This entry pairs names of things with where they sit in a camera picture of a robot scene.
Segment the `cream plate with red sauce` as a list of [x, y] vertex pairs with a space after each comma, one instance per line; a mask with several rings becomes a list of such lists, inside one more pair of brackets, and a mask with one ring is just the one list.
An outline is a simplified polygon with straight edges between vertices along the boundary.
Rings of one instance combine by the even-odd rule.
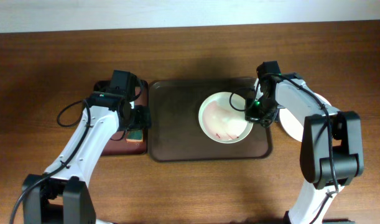
[[253, 124], [245, 120], [243, 111], [235, 110], [245, 105], [242, 96], [222, 91], [214, 93], [202, 102], [198, 110], [198, 122], [210, 139], [222, 143], [233, 144], [244, 140], [252, 131]]

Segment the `green orange sponge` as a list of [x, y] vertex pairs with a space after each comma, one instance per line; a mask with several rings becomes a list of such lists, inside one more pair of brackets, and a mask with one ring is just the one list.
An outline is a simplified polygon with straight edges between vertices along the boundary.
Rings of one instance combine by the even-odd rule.
[[128, 131], [126, 135], [127, 142], [140, 143], [144, 140], [143, 130]]

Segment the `white plate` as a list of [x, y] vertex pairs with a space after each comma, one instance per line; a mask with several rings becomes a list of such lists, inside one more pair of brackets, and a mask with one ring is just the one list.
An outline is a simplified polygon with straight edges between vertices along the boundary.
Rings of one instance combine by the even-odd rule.
[[278, 91], [277, 102], [285, 107], [279, 111], [279, 120], [283, 129], [290, 137], [299, 142], [303, 137], [305, 117], [312, 114], [323, 114], [318, 109], [319, 104], [313, 97], [293, 88]]

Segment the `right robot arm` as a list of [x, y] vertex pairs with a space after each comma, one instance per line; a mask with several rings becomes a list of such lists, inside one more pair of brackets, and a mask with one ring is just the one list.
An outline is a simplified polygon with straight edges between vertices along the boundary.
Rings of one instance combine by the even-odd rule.
[[284, 223], [323, 223], [335, 197], [364, 171], [361, 120], [354, 111], [324, 103], [296, 73], [258, 76], [246, 118], [268, 127], [280, 107], [303, 126], [300, 168], [304, 183]]

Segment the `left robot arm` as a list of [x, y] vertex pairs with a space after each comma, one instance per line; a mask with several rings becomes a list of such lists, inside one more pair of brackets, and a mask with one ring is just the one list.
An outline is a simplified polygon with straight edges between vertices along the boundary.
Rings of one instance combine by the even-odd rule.
[[88, 186], [104, 147], [118, 131], [151, 126], [149, 108], [131, 103], [106, 93], [80, 101], [83, 112], [63, 151], [42, 175], [30, 174], [22, 185], [14, 209], [23, 206], [25, 223], [101, 223]]

